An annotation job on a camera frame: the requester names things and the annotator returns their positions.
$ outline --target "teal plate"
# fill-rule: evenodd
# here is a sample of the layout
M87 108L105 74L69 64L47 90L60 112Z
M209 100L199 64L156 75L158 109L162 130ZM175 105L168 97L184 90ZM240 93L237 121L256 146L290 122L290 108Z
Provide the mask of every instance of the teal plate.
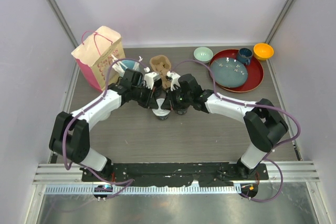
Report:
M210 66L215 81L227 88L236 88L243 85L247 80L246 67L233 58L219 58Z

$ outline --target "paper bag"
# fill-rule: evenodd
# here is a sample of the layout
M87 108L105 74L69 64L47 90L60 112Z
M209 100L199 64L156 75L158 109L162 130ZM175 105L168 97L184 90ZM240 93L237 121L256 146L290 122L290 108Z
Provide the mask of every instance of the paper bag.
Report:
M101 26L71 53L88 83L99 91L105 89L112 54L118 59L125 58L121 39L118 32ZM109 85L116 83L118 77L119 75L112 69Z

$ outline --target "table surface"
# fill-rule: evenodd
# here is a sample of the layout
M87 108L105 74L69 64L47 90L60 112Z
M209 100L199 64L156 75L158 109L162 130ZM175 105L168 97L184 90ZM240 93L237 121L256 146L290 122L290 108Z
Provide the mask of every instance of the table surface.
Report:
M229 47L210 47L214 53ZM172 65L193 59L195 47L132 48L125 49L128 58L138 59L149 66L150 58L166 55ZM275 106L279 100L267 63L261 85L247 93L231 93L218 88L219 93L246 101L269 99ZM191 73L203 89L213 89L207 70L194 62L177 67L180 75ZM100 93L90 87L79 73L70 111L79 109ZM165 121L159 121L152 110L146 110L134 101L113 111L99 122L90 133L90 144L96 151L118 163L140 162L216 162L237 161L250 144L245 126L217 114L206 114L189 108L185 115L171 112ZM292 144L285 144L270 155L276 161L297 160Z

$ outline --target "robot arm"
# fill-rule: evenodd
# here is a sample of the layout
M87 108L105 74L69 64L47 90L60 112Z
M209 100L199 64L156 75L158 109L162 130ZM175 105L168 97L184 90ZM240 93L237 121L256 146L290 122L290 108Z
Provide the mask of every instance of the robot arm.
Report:
M161 106L162 109L172 108L178 111L191 105L196 110L221 114L245 124L251 144L237 162L237 172L243 177L253 173L265 155L288 131L287 124L277 111L247 106L248 104L273 106L266 99L247 102L221 94L217 97L213 90L203 90L191 74L179 76L177 73L168 72L167 76L171 78L172 85ZM223 98L243 105L225 101Z
M101 94L79 110L71 113L61 112L57 115L49 148L62 154L62 139L66 126L74 116L84 112L70 128L72 134L67 133L67 158L98 171L104 178L109 178L112 173L112 162L90 147L90 131L99 121L107 119L113 110L131 100L137 101L144 108L157 109L158 104L153 93L155 88L161 85L160 82L162 82L160 76L155 72L147 73L142 78L140 72L127 69L119 83L111 84L105 95ZM98 100L101 101L88 110Z

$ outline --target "white wall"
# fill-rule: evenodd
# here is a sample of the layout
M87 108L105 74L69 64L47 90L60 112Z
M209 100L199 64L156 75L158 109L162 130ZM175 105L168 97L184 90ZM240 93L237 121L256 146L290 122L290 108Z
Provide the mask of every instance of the white wall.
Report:
M56 0L77 40L106 25L126 46L265 41L286 0Z
M0 28L0 222L18 224L48 161L73 48L46 0L0 0Z
M336 205L335 17L336 0L296 0L271 43L285 105L302 125L300 152L314 161L332 211Z

